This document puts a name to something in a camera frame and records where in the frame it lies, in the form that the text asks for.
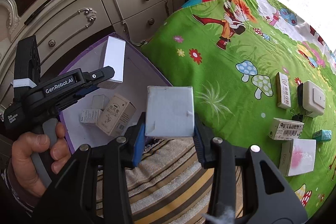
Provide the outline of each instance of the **product box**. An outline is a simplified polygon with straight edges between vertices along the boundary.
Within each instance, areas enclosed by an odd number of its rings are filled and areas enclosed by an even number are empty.
[[[286,177],[314,170],[316,140],[292,139],[282,144],[279,171]]]
[[[101,95],[94,95],[92,97],[92,109],[101,109],[104,110],[107,104],[109,103],[110,98],[105,96],[104,94]]]
[[[278,107],[290,108],[291,107],[291,95],[289,93],[289,83],[287,75],[278,72],[276,75],[277,83],[277,102]]]
[[[134,112],[135,107],[129,100],[115,94],[100,115],[96,125],[107,135],[118,137],[126,128]]]
[[[177,138],[193,134],[193,87],[149,86],[145,136]]]
[[[331,130],[319,130],[313,134],[312,137],[317,142],[329,142],[331,141]]]
[[[114,76],[99,83],[97,85],[99,88],[113,90],[123,82],[125,46],[126,42],[124,40],[115,37],[109,37],[105,42],[100,56],[99,68],[112,67]]]
[[[95,124],[102,114],[100,109],[84,109],[81,113],[81,122],[86,124]]]
[[[269,129],[269,136],[273,140],[291,140],[297,139],[302,133],[305,124],[299,121],[273,118],[272,125]]]

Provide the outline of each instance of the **green bedsheet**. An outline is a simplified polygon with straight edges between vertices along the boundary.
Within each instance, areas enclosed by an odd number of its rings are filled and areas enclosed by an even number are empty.
[[[305,117],[301,138],[336,133],[335,56],[315,30],[276,0],[210,0],[171,15],[142,52],[175,86],[192,86],[195,111],[233,145],[259,145],[278,166],[282,141],[268,137],[277,107],[275,76],[288,75],[291,109],[304,114],[297,86],[311,80],[326,94],[323,116]],[[318,144],[313,172],[287,177],[313,215],[335,186],[335,136]]]

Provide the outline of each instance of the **striped rug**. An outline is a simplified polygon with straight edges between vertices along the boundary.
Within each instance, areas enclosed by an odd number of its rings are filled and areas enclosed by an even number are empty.
[[[98,174],[97,215],[102,209],[102,171]],[[192,138],[160,140],[139,166],[126,171],[135,224],[202,224],[210,200],[213,169],[197,160]],[[241,170],[236,168],[236,216],[242,214]]]

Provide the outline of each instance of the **blue gripper pad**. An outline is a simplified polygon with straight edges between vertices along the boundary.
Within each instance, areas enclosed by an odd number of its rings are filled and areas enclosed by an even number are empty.
[[[132,158],[132,164],[134,167],[138,166],[141,161],[142,153],[145,148],[145,124],[143,123],[140,127],[138,137],[136,138],[134,145],[134,153]]]

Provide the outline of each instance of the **dresser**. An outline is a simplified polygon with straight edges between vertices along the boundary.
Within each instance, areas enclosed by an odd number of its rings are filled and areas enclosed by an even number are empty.
[[[36,35],[43,75],[71,48],[111,25],[135,46],[146,43],[183,3],[184,0],[52,0],[27,23],[31,9],[18,17],[14,0],[0,0],[0,5],[8,10],[10,34],[10,44],[0,60],[0,112],[14,97],[14,61],[21,39]]]

